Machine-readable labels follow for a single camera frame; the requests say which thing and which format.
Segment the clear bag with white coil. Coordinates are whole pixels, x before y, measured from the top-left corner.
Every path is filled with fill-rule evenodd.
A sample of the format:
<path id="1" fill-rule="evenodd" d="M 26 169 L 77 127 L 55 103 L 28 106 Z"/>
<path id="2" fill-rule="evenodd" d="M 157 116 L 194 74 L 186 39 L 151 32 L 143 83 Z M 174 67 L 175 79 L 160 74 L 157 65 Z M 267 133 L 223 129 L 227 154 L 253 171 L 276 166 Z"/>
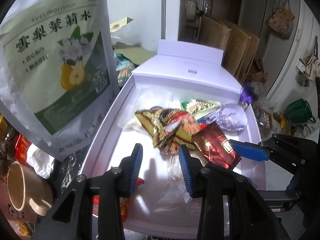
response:
<path id="1" fill-rule="evenodd" d="M 201 202 L 193 200 L 186 190 L 178 155 L 167 159 L 168 181 L 154 207 L 154 213 L 187 213 L 199 215 Z"/>

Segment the dark red candy packet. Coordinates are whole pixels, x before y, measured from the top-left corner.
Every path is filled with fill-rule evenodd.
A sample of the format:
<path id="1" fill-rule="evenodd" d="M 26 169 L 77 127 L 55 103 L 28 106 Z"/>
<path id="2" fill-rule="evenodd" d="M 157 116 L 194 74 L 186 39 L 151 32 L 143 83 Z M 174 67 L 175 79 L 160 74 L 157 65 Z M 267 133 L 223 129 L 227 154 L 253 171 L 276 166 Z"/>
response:
<path id="1" fill-rule="evenodd" d="M 208 162 L 226 169 L 232 170 L 241 160 L 216 122 L 193 135 L 192 141 Z"/>

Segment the bright red candy packet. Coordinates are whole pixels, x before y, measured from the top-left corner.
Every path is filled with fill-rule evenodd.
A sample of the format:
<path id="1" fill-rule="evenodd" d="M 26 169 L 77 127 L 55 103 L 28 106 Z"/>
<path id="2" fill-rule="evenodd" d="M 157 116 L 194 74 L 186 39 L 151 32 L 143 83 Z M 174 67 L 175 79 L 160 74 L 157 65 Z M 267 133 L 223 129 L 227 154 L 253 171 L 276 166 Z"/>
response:
<path id="1" fill-rule="evenodd" d="M 136 187 L 144 184 L 144 180 L 142 178 L 138 178 Z M 131 197 L 129 198 L 120 198 L 120 213 L 121 213 L 121 221 L 125 222 L 129 215 L 129 206 L 131 202 Z M 93 216 L 98 217 L 98 209 L 99 209 L 99 196 L 95 195 L 93 197 Z"/>

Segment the lavender drawstring pouch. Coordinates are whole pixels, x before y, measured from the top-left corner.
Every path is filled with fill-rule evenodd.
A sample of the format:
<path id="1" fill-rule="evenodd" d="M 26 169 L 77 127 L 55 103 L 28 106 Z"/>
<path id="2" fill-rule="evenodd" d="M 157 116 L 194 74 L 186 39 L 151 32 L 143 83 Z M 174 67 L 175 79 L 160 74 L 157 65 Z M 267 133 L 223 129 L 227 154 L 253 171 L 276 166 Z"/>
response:
<path id="1" fill-rule="evenodd" d="M 212 112 L 202 118 L 203 124 L 215 122 L 222 130 L 239 132 L 246 128 L 248 118 L 245 111 L 258 100 L 255 88 L 251 82 L 246 81 L 241 88 L 238 103 L 227 103 L 215 107 Z"/>

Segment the green gold snack packet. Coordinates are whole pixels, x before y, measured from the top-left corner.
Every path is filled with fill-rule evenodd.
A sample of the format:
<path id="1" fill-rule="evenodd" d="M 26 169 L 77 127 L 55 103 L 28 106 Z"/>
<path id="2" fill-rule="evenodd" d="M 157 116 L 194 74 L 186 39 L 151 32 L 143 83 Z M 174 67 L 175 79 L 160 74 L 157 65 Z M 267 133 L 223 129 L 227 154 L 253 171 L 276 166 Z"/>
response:
<path id="1" fill-rule="evenodd" d="M 200 125 L 189 112 L 152 107 L 136 111 L 135 116 L 152 137 L 153 147 L 161 152 L 178 154 L 181 145 L 186 145 L 190 151 L 196 150 L 192 136 L 200 131 Z"/>

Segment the light green snack packet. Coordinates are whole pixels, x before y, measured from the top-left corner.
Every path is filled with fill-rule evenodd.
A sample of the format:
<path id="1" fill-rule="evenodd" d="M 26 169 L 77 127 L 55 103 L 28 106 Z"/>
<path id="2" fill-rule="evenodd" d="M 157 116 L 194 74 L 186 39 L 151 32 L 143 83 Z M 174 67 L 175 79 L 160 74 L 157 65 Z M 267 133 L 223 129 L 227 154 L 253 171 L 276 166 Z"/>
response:
<path id="1" fill-rule="evenodd" d="M 221 103 L 218 101 L 202 101 L 197 99 L 191 99 L 189 101 L 181 101 L 180 105 L 183 111 L 195 115 L 207 109 L 218 107 L 221 105 Z"/>

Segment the egg carton box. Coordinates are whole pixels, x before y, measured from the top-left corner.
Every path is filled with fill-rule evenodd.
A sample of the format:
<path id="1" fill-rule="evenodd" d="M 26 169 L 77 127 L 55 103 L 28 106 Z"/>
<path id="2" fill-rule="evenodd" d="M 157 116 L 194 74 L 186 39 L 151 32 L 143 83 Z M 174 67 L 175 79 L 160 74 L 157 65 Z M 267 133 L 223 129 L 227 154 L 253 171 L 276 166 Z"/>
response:
<path id="1" fill-rule="evenodd" d="M 272 128 L 272 115 L 259 106 L 253 105 L 252 108 L 258 126 L 269 131 Z"/>

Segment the green shopping bag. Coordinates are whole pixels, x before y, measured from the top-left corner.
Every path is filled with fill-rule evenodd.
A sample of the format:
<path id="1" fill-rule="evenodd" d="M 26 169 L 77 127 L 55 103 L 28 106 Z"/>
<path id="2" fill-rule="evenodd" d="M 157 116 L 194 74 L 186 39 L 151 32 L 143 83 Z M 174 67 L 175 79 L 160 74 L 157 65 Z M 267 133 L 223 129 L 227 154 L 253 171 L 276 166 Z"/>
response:
<path id="1" fill-rule="evenodd" d="M 312 124 L 316 123 L 316 118 L 312 114 L 309 103 L 302 98 L 289 104 L 284 113 L 287 120 L 293 124 L 303 124 L 308 121 Z"/>

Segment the lavender open gift box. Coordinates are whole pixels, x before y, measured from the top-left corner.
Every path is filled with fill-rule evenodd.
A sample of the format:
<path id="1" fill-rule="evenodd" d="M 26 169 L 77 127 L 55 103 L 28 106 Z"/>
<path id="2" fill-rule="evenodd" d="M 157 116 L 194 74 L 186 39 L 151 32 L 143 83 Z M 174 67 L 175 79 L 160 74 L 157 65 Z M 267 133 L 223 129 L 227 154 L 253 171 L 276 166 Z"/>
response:
<path id="1" fill-rule="evenodd" d="M 200 100 L 237 103 L 241 86 L 222 66 L 219 49 L 160 40 L 157 54 L 136 68 L 105 116 L 82 173 L 88 177 L 118 166 L 135 144 L 143 147 L 137 187 L 129 201 L 128 230 L 159 237 L 194 239 L 201 199 L 185 189 L 178 147 L 192 146 L 200 114 L 170 117 L 171 109 Z"/>

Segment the brown cardboard sheets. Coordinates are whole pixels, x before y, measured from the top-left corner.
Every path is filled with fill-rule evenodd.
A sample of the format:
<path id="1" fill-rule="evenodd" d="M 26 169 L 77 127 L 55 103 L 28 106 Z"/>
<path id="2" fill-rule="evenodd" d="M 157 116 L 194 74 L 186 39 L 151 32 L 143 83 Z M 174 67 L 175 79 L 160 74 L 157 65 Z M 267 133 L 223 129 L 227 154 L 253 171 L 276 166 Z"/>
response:
<path id="1" fill-rule="evenodd" d="M 204 15 L 198 43 L 221 49 L 223 68 L 243 83 L 257 52 L 259 38 L 233 22 Z"/>

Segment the beige ceramic mug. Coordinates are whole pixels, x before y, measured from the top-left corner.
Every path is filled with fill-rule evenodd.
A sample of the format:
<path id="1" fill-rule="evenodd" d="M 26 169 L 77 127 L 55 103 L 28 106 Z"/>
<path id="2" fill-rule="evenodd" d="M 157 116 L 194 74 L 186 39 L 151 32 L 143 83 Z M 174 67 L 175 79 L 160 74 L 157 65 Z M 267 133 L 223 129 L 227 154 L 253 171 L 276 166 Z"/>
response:
<path id="1" fill-rule="evenodd" d="M 18 161 L 9 166 L 7 191 L 17 211 L 46 216 L 53 205 L 53 193 L 47 181 Z"/>

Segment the silver pear jasmine tea pouch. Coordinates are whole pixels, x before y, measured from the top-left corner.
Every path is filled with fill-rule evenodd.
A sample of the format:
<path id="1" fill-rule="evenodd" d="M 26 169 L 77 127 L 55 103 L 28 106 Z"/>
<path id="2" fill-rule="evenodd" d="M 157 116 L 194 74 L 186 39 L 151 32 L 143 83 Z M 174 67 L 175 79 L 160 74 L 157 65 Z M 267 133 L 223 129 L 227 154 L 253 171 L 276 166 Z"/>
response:
<path id="1" fill-rule="evenodd" d="M 89 145 L 118 92 L 107 0 L 1 4 L 1 113 L 34 145 Z"/>

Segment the pink panda paper cup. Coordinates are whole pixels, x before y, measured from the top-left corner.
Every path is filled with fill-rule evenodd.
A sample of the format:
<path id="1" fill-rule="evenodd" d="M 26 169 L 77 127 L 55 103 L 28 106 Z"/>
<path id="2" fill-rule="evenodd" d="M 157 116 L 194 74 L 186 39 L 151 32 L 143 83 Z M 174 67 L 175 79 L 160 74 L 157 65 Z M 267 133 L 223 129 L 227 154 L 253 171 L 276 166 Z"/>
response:
<path id="1" fill-rule="evenodd" d="M 12 206 L 5 183 L 1 183 L 0 185 L 0 206 L 7 220 L 28 223 L 35 223 L 37 221 L 37 215 L 33 211 L 17 211 Z"/>

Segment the hanging brown patterned bag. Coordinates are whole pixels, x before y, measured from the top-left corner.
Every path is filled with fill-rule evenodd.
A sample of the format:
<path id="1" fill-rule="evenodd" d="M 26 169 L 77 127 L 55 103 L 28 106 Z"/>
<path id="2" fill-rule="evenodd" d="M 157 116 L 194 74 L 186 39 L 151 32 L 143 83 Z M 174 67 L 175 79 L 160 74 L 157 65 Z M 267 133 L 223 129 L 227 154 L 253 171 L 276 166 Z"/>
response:
<path id="1" fill-rule="evenodd" d="M 278 0 L 272 14 L 267 18 L 267 26 L 281 38 L 288 40 L 293 31 L 294 13 L 290 0 Z"/>

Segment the white rice cooker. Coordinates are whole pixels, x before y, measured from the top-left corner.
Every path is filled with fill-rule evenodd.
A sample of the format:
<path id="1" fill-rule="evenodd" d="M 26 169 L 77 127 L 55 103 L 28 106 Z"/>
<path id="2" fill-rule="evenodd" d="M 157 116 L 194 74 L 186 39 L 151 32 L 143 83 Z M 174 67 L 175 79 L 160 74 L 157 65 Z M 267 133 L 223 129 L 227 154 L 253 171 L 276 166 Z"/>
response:
<path id="1" fill-rule="evenodd" d="M 185 3 L 185 18 L 186 21 L 193 22 L 196 18 L 197 0 L 187 0 Z"/>

